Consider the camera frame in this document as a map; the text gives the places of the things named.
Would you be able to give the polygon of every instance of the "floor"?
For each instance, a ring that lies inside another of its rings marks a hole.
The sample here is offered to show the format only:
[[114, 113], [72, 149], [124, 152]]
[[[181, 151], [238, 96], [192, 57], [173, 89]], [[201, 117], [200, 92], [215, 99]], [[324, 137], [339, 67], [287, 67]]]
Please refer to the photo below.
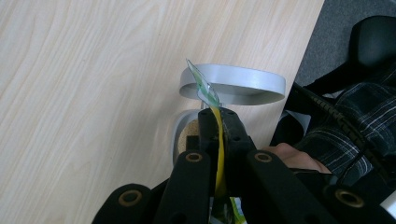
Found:
[[341, 65], [353, 25], [374, 15], [396, 17], [396, 0], [325, 1], [295, 82], [307, 85]]

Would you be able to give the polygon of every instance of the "metal screw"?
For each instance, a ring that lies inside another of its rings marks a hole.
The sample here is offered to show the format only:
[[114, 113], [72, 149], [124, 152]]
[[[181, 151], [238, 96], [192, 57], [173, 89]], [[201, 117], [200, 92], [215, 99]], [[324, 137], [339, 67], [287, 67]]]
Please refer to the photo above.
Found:
[[196, 152], [187, 154], [186, 160], [190, 162], [198, 162], [202, 160], [202, 155]]
[[257, 161], [262, 161], [262, 162], [270, 162], [272, 161], [272, 157], [268, 155], [267, 153], [259, 152], [254, 155], [254, 158]]
[[123, 192], [119, 197], [119, 204], [125, 207], [130, 207], [138, 204], [143, 198], [142, 192], [136, 189], [131, 189]]

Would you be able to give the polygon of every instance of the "black cable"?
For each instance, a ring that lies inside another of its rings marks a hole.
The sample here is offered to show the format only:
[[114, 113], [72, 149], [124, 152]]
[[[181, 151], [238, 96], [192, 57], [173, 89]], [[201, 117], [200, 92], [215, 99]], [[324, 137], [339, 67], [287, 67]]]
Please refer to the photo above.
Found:
[[355, 146], [358, 148], [360, 151], [354, 159], [348, 164], [346, 169], [344, 169], [343, 173], [341, 174], [340, 178], [337, 181], [337, 184], [342, 184], [345, 181], [345, 178], [347, 177], [347, 174], [350, 172], [350, 170], [358, 163], [358, 161], [365, 155], [367, 154], [367, 144], [366, 141], [361, 134], [361, 132], [355, 128], [352, 123], [349, 122], [349, 120], [341, 114], [337, 109], [324, 99], [321, 99], [319, 96], [314, 94], [313, 92], [304, 89], [303, 87], [299, 86], [297, 83], [293, 84], [293, 87], [305, 95], [307, 98], [311, 99], [317, 107], [319, 107], [321, 110], [326, 112], [327, 114], [331, 115], [336, 121], [337, 124], [340, 126], [340, 128], [344, 131], [346, 136], [352, 141], [352, 143], [355, 144]]

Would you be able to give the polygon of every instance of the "person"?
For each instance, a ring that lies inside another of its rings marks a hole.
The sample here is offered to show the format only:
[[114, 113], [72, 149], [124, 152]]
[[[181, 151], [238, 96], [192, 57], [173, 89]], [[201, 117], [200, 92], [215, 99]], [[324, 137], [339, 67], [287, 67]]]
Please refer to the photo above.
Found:
[[[383, 157], [396, 156], [396, 60], [383, 64], [362, 82], [347, 87], [332, 104], [376, 152]], [[317, 170], [341, 177], [360, 149], [335, 119], [294, 89], [285, 108], [310, 114], [313, 122], [299, 141], [288, 143], [288, 139], [284, 139], [283, 143], [263, 149], [275, 153], [289, 168]], [[278, 130], [287, 129], [277, 127], [275, 137]], [[353, 185], [372, 170], [373, 165], [363, 156], [351, 168], [346, 183]]]

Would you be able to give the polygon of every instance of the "wooden table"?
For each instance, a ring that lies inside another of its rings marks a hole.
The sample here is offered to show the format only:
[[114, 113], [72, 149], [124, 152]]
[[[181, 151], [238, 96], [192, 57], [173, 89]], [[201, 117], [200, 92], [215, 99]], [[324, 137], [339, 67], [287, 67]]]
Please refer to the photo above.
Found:
[[[287, 92], [323, 0], [0, 3], [0, 219], [90, 223], [169, 176], [185, 59], [277, 73]], [[257, 147], [285, 101], [231, 106]]]

